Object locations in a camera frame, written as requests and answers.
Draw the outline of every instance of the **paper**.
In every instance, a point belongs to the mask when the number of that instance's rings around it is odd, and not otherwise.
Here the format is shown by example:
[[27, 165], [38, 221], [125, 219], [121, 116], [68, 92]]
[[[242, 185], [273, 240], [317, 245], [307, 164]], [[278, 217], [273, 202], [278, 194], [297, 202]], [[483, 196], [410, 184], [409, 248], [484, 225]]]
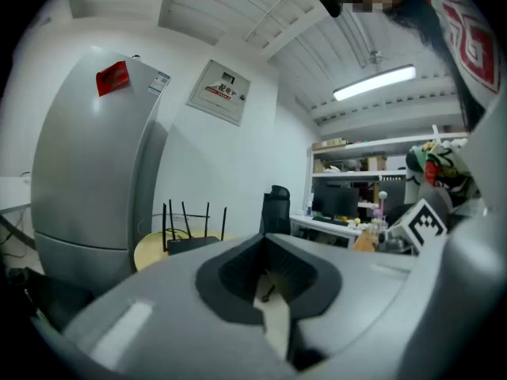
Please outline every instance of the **paper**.
[[148, 91], [155, 96], [160, 96], [160, 93], [164, 90], [170, 79], [171, 77], [167, 74], [158, 72], [150, 87], [148, 87]]
[[98, 72], [95, 80], [99, 97], [112, 92], [116, 87], [128, 82], [129, 79], [127, 64], [124, 60]]

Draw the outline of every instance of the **fluorescent light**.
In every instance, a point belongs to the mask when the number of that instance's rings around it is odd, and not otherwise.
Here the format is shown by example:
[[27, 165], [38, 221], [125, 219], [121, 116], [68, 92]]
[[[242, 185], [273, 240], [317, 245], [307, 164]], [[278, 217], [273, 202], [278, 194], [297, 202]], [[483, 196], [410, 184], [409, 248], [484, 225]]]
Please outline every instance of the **fluorescent light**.
[[415, 79], [415, 66], [408, 65], [403, 67], [397, 67], [396, 69], [388, 70], [371, 76], [370, 78], [363, 79], [359, 82], [355, 82], [352, 85], [347, 85], [341, 89], [334, 91], [334, 96], [338, 101], [346, 98], [356, 96], [357, 94], [365, 93], [367, 91], [378, 89], [395, 83], [404, 82], [406, 80]]

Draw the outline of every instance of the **label sticker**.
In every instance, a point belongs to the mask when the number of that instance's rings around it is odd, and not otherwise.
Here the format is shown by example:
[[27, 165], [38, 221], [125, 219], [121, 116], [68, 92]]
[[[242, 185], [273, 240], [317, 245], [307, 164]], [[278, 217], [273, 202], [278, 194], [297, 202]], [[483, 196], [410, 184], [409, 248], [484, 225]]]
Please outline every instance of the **label sticker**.
[[167, 74], [158, 72], [155, 79], [153, 79], [153, 82], [150, 84], [150, 87], [148, 87], [148, 92], [155, 96], [160, 96], [160, 93], [164, 90], [164, 87], [167, 86], [170, 79], [171, 77]]

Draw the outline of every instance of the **ceiling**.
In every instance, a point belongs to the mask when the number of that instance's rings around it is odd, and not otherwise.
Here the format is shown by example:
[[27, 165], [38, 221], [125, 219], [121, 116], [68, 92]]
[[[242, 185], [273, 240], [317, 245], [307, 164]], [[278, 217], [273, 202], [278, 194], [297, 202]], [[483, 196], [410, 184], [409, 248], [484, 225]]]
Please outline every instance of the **ceiling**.
[[[70, 0], [74, 18], [124, 17], [150, 21], [214, 44], [234, 32], [280, 70], [318, 125], [346, 120], [404, 101], [455, 94], [446, 67], [420, 40], [381, 13], [329, 16], [318, 0]], [[374, 63], [372, 52], [381, 60]], [[333, 91], [379, 71], [412, 63], [417, 80], [382, 94], [336, 102]]]

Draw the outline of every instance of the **wall sign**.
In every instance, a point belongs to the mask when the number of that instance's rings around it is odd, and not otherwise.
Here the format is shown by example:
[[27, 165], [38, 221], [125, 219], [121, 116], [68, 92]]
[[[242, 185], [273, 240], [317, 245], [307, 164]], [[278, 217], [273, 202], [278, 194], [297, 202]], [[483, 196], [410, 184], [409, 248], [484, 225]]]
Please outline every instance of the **wall sign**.
[[249, 81], [210, 60], [187, 105], [240, 125], [249, 88]]
[[170, 79], [171, 77], [167, 74], [158, 72], [150, 87], [148, 87], [148, 91], [155, 96], [160, 96], [160, 93], [164, 90]]

